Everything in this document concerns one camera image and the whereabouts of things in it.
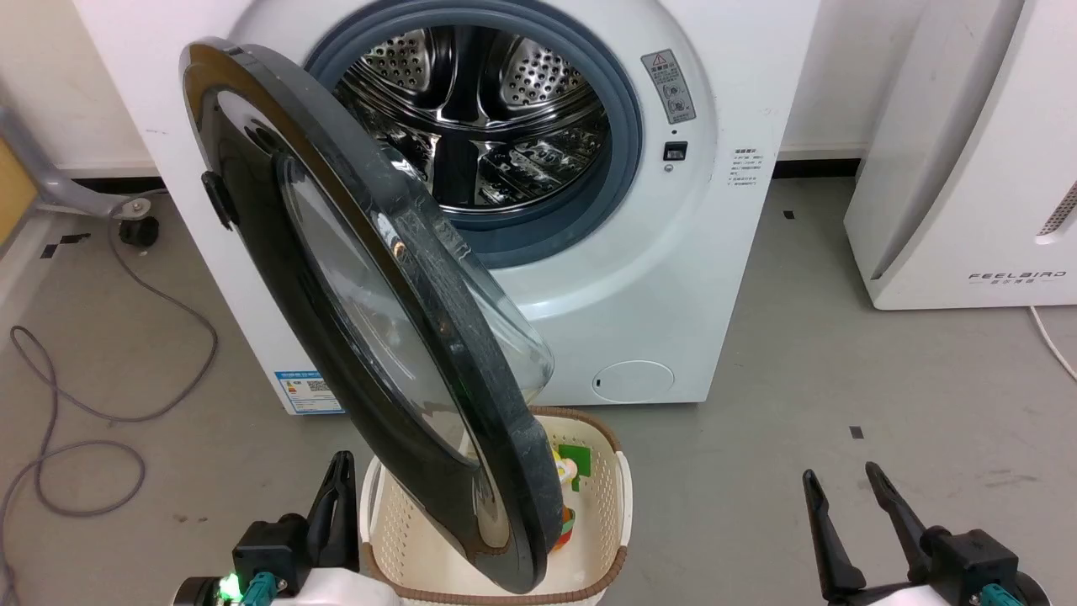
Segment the plastic basket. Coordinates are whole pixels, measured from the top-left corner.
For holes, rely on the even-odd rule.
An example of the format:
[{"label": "plastic basket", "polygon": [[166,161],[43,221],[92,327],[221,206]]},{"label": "plastic basket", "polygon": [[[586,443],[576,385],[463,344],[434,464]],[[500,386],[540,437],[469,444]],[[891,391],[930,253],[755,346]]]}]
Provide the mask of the plastic basket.
[{"label": "plastic basket", "polygon": [[591,449],[591,476],[565,491],[576,512],[572,539],[549,555],[534,591],[514,595],[464,560],[417,509],[378,460],[370,462],[360,501],[366,569],[405,604],[598,604],[620,573],[632,531],[632,477],[613,433],[597,419],[564,409],[532,408],[553,445]]}]

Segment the orange object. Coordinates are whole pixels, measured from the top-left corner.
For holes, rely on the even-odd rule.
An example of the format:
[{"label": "orange object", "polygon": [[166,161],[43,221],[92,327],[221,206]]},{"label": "orange object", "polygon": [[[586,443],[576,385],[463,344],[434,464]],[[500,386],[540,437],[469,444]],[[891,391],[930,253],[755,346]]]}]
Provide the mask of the orange object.
[{"label": "orange object", "polygon": [[572,527],[576,524],[576,512],[568,507],[561,508],[561,538],[554,544],[554,551],[557,551],[569,542],[572,538]]}]

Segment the brand logo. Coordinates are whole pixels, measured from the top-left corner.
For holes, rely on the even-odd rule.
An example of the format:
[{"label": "brand logo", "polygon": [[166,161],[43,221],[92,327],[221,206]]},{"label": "brand logo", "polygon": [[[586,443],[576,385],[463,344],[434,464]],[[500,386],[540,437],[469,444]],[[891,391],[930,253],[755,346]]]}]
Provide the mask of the brand logo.
[{"label": "brand logo", "polygon": [[1065,277],[1068,271],[1021,271],[1016,273],[988,272],[969,273],[969,283],[1032,283],[1035,281],[1053,281]]}]

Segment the power cord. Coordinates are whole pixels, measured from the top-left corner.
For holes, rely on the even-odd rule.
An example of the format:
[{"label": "power cord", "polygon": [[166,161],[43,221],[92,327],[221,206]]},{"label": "power cord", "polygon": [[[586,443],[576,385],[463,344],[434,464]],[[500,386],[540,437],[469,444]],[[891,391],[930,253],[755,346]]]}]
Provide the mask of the power cord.
[{"label": "power cord", "polygon": [[[167,193],[167,189],[163,188],[150,189],[148,192],[142,192],[140,194],[132,195],[121,201],[109,213],[109,219],[111,220],[112,217],[114,217],[115,214],[123,208],[123,206],[131,200],[135,200],[140,197],[146,197],[163,193]],[[72,405],[79,407],[84,412],[89,413],[98,419],[103,419],[106,421],[112,421],[116,423],[142,423],[145,421],[152,421],[160,417],[164,417],[166,413],[168,413],[168,411],[172,410],[180,403],[182,403],[191,394],[191,392],[194,391],[194,389],[198,385],[198,383],[201,382],[202,378],[206,377],[206,372],[209,371],[210,366],[213,364],[213,360],[216,357],[220,339],[218,338],[216,329],[213,328],[213,325],[210,324],[210,322],[206,320],[205,316],[192,310],[190,307],[184,305],[184,302],[182,302],[174,296],[171,296],[169,294],[162,292],[160,290],[157,290],[156,287],[146,283],[142,278],[138,277],[135,273],[135,271],[131,270],[131,268],[127,265],[127,263],[124,262],[123,257],[120,255],[120,251],[116,250],[116,242],[113,236],[108,235],[107,239],[109,241],[109,250],[112,251],[112,256],[115,257],[116,262],[120,263],[120,266],[123,267],[124,271],[126,271],[127,274],[130,276],[132,280],[135,280],[135,283],[139,284],[145,290],[149,290],[150,292],[156,294],[157,296],[164,298],[165,300],[171,302],[172,306],[190,314],[195,321],[198,322],[198,324],[200,324],[202,327],[206,328],[212,340],[209,350],[209,355],[206,356],[206,362],[202,364],[201,368],[198,369],[198,372],[195,375],[194,379],[191,380],[187,386],[181,390],[180,393],[174,398],[172,398],[167,405],[162,407],[159,410],[139,417],[116,417],[95,410],[94,408],[83,404],[82,401],[79,400],[79,398],[72,396],[64,389],[61,389],[59,384],[57,384],[56,382],[56,368],[53,365],[53,360],[48,355],[48,352],[45,350],[44,346],[42,346],[41,342],[38,341],[38,338],[34,337],[33,334],[30,333],[30,330],[27,329],[26,327],[13,326],[11,328],[9,336],[11,337],[12,344],[15,347],[15,351],[18,352],[19,357],[23,358],[23,362],[26,363],[26,365],[30,368],[33,375],[37,376],[37,378],[41,380],[42,383],[47,385],[52,391],[53,410],[48,419],[48,426],[45,428],[45,436],[41,440],[41,449],[38,453],[38,459],[26,464],[26,466],[23,467],[23,469],[15,475],[15,479],[12,480],[10,484],[8,484],[8,490],[4,492],[3,495],[3,502],[0,503],[0,572],[3,573],[5,580],[3,596],[0,597],[0,606],[13,606],[15,603],[19,602],[18,592],[15,589],[15,572],[11,567],[11,563],[8,560],[8,554],[4,549],[4,537],[5,537],[4,521],[8,518],[8,510],[11,507],[11,499],[12,496],[15,494],[15,489],[18,487],[18,483],[23,480],[23,478],[26,477],[27,474],[29,474],[31,470],[33,471],[33,490],[37,493],[38,501],[41,503],[41,505],[43,505],[45,509],[52,511],[53,513],[56,513],[58,516],[65,516],[68,518],[93,518],[96,516],[101,516],[110,511],[120,509],[121,507],[126,505],[127,502],[135,498],[135,495],[138,494],[139,490],[142,488],[143,481],[145,480],[145,460],[142,459],[142,455],[140,455],[138,451],[121,442],[116,442],[113,440],[83,440],[81,442],[74,442],[72,445],[66,445],[50,450],[48,442],[50,440],[52,440],[53,431],[56,428],[56,421],[59,418],[60,397],[71,403]],[[37,349],[38,355],[44,362],[45,366],[44,371],[42,371],[41,368],[39,368],[38,365],[33,363],[32,360],[30,360],[30,356],[26,353],[26,350],[24,349],[24,343],[20,342],[20,337],[28,340],[29,343]],[[118,501],[97,509],[72,509],[62,507],[56,505],[55,502],[53,502],[47,495],[45,495],[44,491],[41,488],[41,473],[44,469],[45,461],[60,453],[65,453],[75,449],[81,449],[83,447],[112,447],[114,449],[120,449],[121,451],[130,455],[130,457],[135,460],[135,463],[138,464],[138,480],[135,481],[135,487],[131,488],[130,492],[128,492],[125,496],[121,497]]]},{"label": "power cord", "polygon": [[1077,372],[1074,372],[1073,367],[1071,367],[1069,363],[1067,363],[1065,357],[1062,356],[1062,352],[1059,352],[1059,349],[1054,347],[1054,342],[1051,341],[1051,337],[1047,335],[1047,329],[1044,328],[1044,321],[1039,320],[1039,312],[1037,312],[1036,308],[1032,306],[1029,307],[1029,311],[1032,312],[1032,320],[1036,322],[1036,328],[1039,329],[1039,336],[1044,338],[1044,342],[1047,343],[1051,353],[1054,354],[1054,360],[1062,365],[1062,368],[1066,369],[1066,372],[1069,374],[1069,377],[1072,377],[1074,381],[1077,381]]}]

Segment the chair caster wheel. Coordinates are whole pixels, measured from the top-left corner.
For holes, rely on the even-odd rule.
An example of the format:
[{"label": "chair caster wheel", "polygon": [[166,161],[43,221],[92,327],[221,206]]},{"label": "chair caster wheel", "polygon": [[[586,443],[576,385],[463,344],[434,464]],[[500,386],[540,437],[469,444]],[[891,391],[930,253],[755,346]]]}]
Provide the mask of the chair caster wheel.
[{"label": "chair caster wheel", "polygon": [[160,223],[153,216],[120,222],[120,241],[137,248],[150,248],[157,241]]}]

